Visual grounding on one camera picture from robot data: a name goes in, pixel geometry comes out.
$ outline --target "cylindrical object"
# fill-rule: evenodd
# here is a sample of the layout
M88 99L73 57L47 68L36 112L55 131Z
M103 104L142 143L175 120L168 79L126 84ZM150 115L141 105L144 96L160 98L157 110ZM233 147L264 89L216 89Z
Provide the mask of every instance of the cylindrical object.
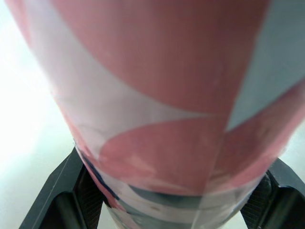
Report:
M218 228L304 117L305 1L7 2L120 229Z

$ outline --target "white surface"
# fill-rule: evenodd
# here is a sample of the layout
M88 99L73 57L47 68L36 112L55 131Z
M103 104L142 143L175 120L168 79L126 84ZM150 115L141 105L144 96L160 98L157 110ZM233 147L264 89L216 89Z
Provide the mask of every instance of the white surface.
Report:
M17 229L49 174L71 152L72 136L43 73L0 1L0 229ZM305 124L281 157L305 180ZM115 229L106 208L100 229ZM224 229L245 229L240 214Z

